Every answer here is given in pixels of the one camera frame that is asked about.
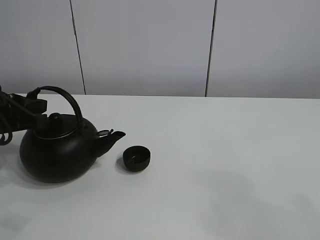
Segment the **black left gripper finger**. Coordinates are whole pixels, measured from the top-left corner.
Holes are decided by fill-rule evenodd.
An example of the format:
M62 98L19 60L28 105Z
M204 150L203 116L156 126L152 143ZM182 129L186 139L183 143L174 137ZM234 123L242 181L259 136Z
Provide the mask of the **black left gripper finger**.
M14 93L9 94L9 98L11 99L10 104L12 106L25 113L37 115L47 111L48 102L44 99L33 99Z
M44 130L50 125L50 118L46 114L30 115L15 115L9 120L10 129L13 132L22 130Z

